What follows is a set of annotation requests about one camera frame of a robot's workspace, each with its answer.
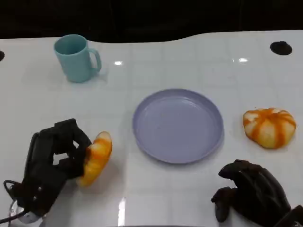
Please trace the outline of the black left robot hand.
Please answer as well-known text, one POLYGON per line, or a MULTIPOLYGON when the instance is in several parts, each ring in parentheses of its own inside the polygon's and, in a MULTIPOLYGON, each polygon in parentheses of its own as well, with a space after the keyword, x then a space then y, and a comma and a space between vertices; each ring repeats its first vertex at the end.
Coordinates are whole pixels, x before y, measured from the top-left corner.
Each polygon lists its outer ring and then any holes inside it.
POLYGON ((18 206, 41 217, 49 212, 66 182, 84 175, 88 136, 75 119, 36 132, 30 142, 24 178, 13 186, 18 206))

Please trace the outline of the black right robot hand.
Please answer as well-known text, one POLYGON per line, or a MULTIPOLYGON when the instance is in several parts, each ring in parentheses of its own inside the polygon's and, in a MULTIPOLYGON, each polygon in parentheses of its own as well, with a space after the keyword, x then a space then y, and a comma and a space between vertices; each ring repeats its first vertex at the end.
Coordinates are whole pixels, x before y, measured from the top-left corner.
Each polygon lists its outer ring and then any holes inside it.
POLYGON ((236 185, 218 189, 211 198, 220 223, 228 218, 231 208, 262 227, 275 226, 291 211, 279 181, 260 165, 236 159, 225 165, 218 175, 236 185))

